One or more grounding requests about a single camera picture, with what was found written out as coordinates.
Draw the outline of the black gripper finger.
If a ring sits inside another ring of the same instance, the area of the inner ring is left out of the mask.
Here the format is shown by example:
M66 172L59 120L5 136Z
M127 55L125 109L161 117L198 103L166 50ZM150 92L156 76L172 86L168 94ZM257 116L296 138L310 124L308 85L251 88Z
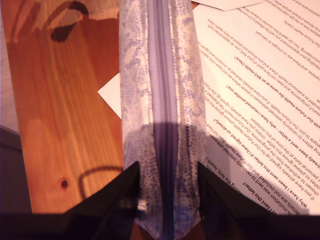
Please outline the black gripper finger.
M68 211L67 240L129 240L138 213L140 164L133 163L104 188Z
M270 240L270 213L198 163L199 213L207 240Z

